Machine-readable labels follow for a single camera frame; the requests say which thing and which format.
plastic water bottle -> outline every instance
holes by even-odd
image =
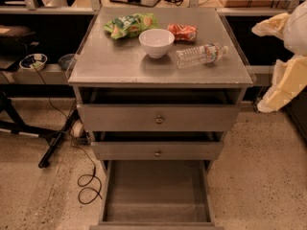
[[[177,50],[177,67],[189,68],[214,62],[221,59],[228,51],[228,47],[222,46],[220,43],[209,43],[185,50]]]

drawer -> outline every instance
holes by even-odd
[[[222,230],[201,161],[111,161],[102,212],[91,230]]]
[[[224,146],[212,132],[106,132],[91,145],[98,160],[214,160]]]
[[[233,104],[79,104],[87,131],[228,131]]]

bottle cap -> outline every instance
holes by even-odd
[[[229,52],[229,47],[228,46],[224,46],[223,47],[223,55],[228,54]]]

gray cabinet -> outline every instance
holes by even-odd
[[[150,9],[160,28],[199,28],[195,44],[176,42],[155,60],[137,38],[115,41],[104,32],[110,19],[135,12],[148,9],[102,8],[68,70],[84,128],[106,169],[102,213],[91,229],[220,229],[206,175],[253,77],[214,9]],[[175,50],[208,42],[227,45],[229,54],[177,68]]]

terrazzo floor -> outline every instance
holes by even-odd
[[[65,117],[47,100],[13,99],[31,126],[61,129]],[[52,100],[68,114],[73,100]],[[0,120],[9,120],[6,113]],[[81,204],[78,178],[93,164],[65,136],[48,168],[38,163],[49,148],[42,138],[0,132],[0,229],[81,230],[96,225],[101,200]],[[82,146],[97,166],[90,146]],[[208,184],[215,224],[225,230],[307,229],[307,148],[287,113],[242,111],[224,140]],[[99,183],[91,184],[99,188]],[[85,192],[88,200],[92,193]]]

